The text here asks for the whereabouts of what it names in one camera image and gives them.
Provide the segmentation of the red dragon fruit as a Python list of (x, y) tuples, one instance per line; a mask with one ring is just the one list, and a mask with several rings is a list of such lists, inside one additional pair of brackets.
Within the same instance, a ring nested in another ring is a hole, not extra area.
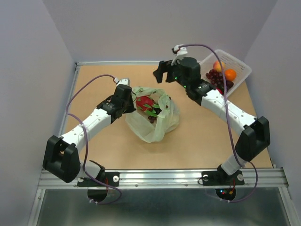
[(143, 112), (152, 111), (155, 101), (150, 96), (141, 96), (136, 99), (136, 106)]

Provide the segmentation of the pale green plastic bag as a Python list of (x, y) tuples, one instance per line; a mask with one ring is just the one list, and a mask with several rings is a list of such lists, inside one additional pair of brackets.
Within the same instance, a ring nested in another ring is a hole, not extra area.
[[(148, 120), (148, 115), (136, 106), (136, 99), (141, 96), (150, 96), (162, 110), (153, 124)], [(126, 123), (141, 140), (147, 143), (159, 142), (166, 133), (179, 125), (180, 112), (163, 89), (134, 87), (132, 97), (136, 110), (126, 116)]]

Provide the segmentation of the dark red grape bunch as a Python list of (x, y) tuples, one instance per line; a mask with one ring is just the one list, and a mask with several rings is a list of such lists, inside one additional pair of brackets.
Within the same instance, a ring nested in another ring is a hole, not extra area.
[(223, 76), (221, 72), (218, 72), (215, 69), (211, 69), (206, 73), (206, 78), (212, 85), (216, 86), (219, 89), (224, 89)]

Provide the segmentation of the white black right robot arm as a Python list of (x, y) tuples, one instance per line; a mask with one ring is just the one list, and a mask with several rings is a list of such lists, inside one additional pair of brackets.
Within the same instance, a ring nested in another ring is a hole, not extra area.
[(176, 64), (160, 61), (153, 74), (157, 83), (161, 83), (166, 73), (166, 82), (179, 83), (191, 100), (215, 113), (238, 134), (233, 155), (216, 172), (217, 180), (226, 184), (233, 179), (235, 172), (270, 145), (269, 121), (263, 116), (257, 118), (245, 113), (230, 101), (225, 101), (214, 85), (201, 78), (200, 69), (196, 59), (185, 57)]

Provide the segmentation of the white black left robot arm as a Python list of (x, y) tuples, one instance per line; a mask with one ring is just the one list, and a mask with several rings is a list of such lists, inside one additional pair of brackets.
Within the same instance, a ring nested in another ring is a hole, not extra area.
[(101, 171), (101, 166), (92, 161), (84, 165), (79, 160), (79, 152), (86, 142), (102, 129), (114, 123), (123, 114), (133, 111), (135, 107), (129, 79), (121, 79), (116, 85), (114, 94), (97, 105), (84, 121), (59, 137), (49, 138), (43, 159), (43, 169), (69, 183), (76, 177), (87, 177), (83, 168), (85, 167), (90, 170), (88, 180), (95, 186), (101, 185), (105, 176)]

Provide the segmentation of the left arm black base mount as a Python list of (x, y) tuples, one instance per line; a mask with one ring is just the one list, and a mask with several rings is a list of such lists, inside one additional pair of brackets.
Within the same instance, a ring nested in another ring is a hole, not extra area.
[[(98, 181), (101, 181), (104, 184), (118, 187), (119, 186), (119, 180), (120, 180), (120, 173), (118, 171), (106, 171), (104, 173), (101, 173), (99, 176), (96, 177)], [(97, 186), (103, 186), (94, 180), (92, 180), (89, 177), (85, 178), (79, 178), (77, 181), (78, 187), (97, 187)]]

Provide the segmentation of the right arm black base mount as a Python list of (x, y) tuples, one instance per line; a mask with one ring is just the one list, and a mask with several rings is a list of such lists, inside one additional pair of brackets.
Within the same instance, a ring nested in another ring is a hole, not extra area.
[(245, 184), (241, 171), (228, 175), (222, 171), (203, 171), (199, 183), (204, 186), (242, 186)]

